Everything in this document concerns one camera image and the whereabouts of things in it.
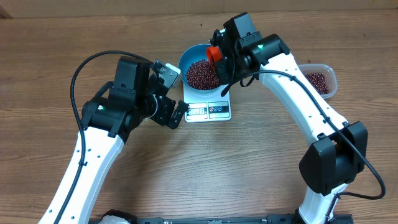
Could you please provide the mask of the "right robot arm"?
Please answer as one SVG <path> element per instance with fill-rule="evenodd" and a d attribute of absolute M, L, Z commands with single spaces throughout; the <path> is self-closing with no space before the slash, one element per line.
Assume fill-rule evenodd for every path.
<path fill-rule="evenodd" d="M 341 193 L 364 169 L 368 132 L 349 123 L 316 91 L 293 54 L 276 34 L 263 37 L 242 13 L 224 23 L 210 39 L 206 54 L 226 90 L 244 79 L 259 80 L 282 102 L 302 131 L 308 150 L 299 170 L 307 185 L 294 215 L 269 215 L 269 223 L 352 223 L 336 215 Z"/>

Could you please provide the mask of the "red measuring scoop blue handle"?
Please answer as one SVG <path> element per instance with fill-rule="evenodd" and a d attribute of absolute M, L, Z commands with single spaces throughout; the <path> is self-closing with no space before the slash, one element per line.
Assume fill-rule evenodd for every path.
<path fill-rule="evenodd" d="M 219 47 L 207 47 L 206 56 L 211 66 L 215 66 L 215 63 L 223 58 Z"/>

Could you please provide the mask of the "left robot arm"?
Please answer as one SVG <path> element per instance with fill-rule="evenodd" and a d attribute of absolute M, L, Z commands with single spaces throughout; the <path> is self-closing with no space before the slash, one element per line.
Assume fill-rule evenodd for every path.
<path fill-rule="evenodd" d="M 131 131 L 149 118 L 178 127 L 188 105 L 166 94 L 179 68 L 122 56 L 114 81 L 104 84 L 78 114 L 78 138 L 63 179 L 41 223 L 88 223 L 105 177 Z"/>

